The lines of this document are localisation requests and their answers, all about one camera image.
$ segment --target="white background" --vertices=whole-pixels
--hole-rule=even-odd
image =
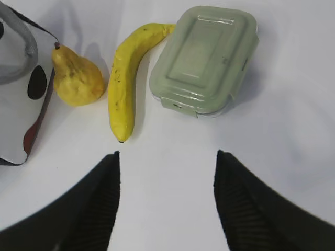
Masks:
[[[196,5],[250,12],[260,43],[236,107],[216,119],[162,108],[148,88],[162,46],[148,53],[137,77],[135,131],[125,144],[110,130],[106,94],[80,108],[54,94],[29,161],[0,167],[0,228],[55,200],[116,150],[121,200],[109,250],[228,250],[213,193],[218,149],[335,223],[334,1],[4,2],[93,60],[106,79],[114,51],[133,30],[176,23]]]

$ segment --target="plastic container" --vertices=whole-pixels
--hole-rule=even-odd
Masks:
[[[213,117],[234,100],[258,45],[255,18],[210,6],[189,9],[152,70],[150,90],[163,107]]]

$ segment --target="yellow banana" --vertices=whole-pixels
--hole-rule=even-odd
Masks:
[[[134,127],[134,80],[147,51],[156,46],[175,25],[147,24],[135,30],[115,52],[108,83],[110,127],[119,142],[125,142]]]

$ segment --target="pear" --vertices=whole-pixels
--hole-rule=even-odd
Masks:
[[[87,105],[98,100],[104,93],[102,74],[90,60],[56,43],[52,62],[55,70],[54,89],[68,105]]]

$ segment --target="gray handle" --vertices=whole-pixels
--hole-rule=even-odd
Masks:
[[[0,18],[25,41],[26,60],[22,67],[0,67],[0,85],[8,84],[18,80],[36,66],[38,61],[38,49],[36,40],[27,26],[19,19],[12,10],[0,1]]]

